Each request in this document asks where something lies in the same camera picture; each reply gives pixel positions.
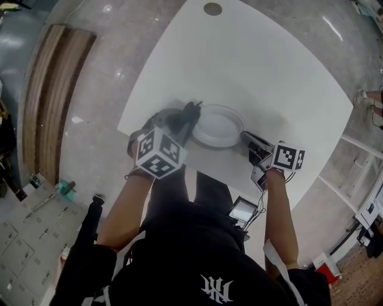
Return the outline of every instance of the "leg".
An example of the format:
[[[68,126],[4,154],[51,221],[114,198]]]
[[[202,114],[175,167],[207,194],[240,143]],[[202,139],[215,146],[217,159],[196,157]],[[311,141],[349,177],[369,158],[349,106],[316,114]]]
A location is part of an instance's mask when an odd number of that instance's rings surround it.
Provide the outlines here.
[[[93,202],[89,205],[88,213],[83,221],[80,232],[78,233],[75,246],[83,247],[94,243],[104,202],[104,199],[97,195],[93,197]]]
[[[365,7],[364,5],[361,5],[360,3],[358,3],[354,5],[354,8],[355,9],[358,8],[357,12],[360,13],[360,15],[375,18],[375,15],[376,15],[375,11],[370,7]]]
[[[197,172],[197,193],[194,203],[227,215],[233,209],[232,195],[224,183]]]
[[[383,91],[366,91],[367,98],[382,102]]]
[[[364,112],[364,122],[367,122],[369,117],[372,117],[374,114],[378,115],[379,117],[383,117],[383,109],[377,108],[374,106],[374,104],[370,104],[367,106],[366,111]]]
[[[374,114],[378,115],[379,117],[383,117],[383,109],[373,106],[372,111]]]
[[[186,166],[183,165],[171,175],[154,181],[148,203],[148,218],[152,218],[175,203],[189,202],[185,183],[185,169]]]

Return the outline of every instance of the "red object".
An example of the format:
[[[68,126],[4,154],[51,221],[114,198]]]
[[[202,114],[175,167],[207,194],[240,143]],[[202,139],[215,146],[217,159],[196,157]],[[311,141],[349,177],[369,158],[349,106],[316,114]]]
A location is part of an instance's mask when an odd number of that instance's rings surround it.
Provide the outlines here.
[[[332,284],[339,279],[338,276],[334,276],[326,264],[322,264],[322,266],[317,269],[317,272],[324,274],[327,277],[327,282],[329,284]]]

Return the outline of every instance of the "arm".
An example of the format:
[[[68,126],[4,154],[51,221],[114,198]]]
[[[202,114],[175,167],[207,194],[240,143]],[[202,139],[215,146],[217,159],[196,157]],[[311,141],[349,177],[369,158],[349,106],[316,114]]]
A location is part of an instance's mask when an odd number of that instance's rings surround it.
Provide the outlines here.
[[[132,151],[136,152],[137,144],[133,146]],[[152,183],[149,175],[129,176],[105,220],[97,244],[119,251],[137,236]]]
[[[274,169],[267,171],[266,177],[269,196],[265,241],[270,240],[288,270],[299,268],[298,242],[291,218],[285,179]],[[278,269],[267,258],[265,262],[266,271],[271,277],[276,278],[279,275]]]

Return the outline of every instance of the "white strap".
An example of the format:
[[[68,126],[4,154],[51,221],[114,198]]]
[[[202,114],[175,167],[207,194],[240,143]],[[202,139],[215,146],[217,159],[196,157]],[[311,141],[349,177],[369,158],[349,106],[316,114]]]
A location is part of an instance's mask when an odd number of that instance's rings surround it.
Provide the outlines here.
[[[114,280],[114,278],[116,277],[118,272],[120,272],[121,269],[124,267],[125,256],[130,251],[133,244],[135,244],[136,241],[138,241],[138,240],[144,239],[145,235],[146,235],[146,232],[143,231],[142,233],[137,235],[126,247],[124,247],[121,251],[119,251],[119,253],[117,254],[117,260],[116,260],[115,267],[114,267],[112,281]]]
[[[104,297],[105,297],[105,305],[106,306],[111,306],[110,305],[110,299],[109,299],[109,286],[106,286],[104,288]]]
[[[93,302],[93,297],[84,298],[84,301],[81,306],[91,306]]]
[[[286,265],[283,263],[282,259],[279,257],[279,254],[276,252],[275,248],[273,247],[270,240],[266,241],[265,245],[263,246],[263,251],[268,258],[268,260],[277,267],[279,272],[281,273],[283,279],[293,292],[295,298],[297,299],[299,306],[305,306],[305,302],[303,301],[298,289],[296,286],[290,281],[290,277],[288,276]]]
[[[102,295],[100,295],[98,298],[95,298],[94,301],[97,303],[105,303],[104,293],[102,293]]]

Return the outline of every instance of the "small screen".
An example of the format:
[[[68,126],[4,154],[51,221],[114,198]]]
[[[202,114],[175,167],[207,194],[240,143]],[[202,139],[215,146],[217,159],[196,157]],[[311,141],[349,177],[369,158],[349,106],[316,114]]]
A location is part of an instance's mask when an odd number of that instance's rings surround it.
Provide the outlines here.
[[[251,219],[255,211],[255,207],[250,206],[244,202],[239,202],[230,213],[230,217],[235,218],[240,222],[246,223]]]

